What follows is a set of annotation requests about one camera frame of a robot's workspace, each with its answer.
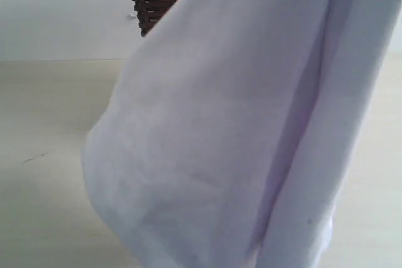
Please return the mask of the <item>white t-shirt red print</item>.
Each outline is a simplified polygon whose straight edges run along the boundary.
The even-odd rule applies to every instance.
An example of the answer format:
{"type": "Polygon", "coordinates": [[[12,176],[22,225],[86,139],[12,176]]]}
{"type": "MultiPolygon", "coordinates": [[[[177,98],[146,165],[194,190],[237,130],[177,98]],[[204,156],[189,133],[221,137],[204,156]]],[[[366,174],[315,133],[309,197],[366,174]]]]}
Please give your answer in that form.
{"type": "Polygon", "coordinates": [[[316,267],[401,0],[178,0],[82,152],[141,267],[316,267]]]}

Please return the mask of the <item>dark brown wicker basket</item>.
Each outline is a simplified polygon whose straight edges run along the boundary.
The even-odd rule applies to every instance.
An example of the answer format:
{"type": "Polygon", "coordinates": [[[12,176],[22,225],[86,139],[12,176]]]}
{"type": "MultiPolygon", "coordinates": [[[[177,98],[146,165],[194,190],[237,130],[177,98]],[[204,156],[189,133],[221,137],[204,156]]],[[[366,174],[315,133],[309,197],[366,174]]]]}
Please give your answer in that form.
{"type": "Polygon", "coordinates": [[[177,0],[132,1],[134,2],[134,11],[141,30],[141,36],[145,37],[177,0]]]}

